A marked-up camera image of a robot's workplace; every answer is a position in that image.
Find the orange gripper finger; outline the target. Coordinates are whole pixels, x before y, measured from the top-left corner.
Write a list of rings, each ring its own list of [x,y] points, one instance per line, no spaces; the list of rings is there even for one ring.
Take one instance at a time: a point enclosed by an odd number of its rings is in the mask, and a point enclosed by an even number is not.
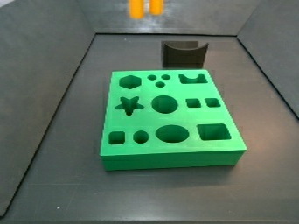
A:
[[[152,15],[161,15],[164,12],[164,0],[149,0],[149,12]]]
[[[129,17],[140,19],[144,17],[144,0],[128,0]]]

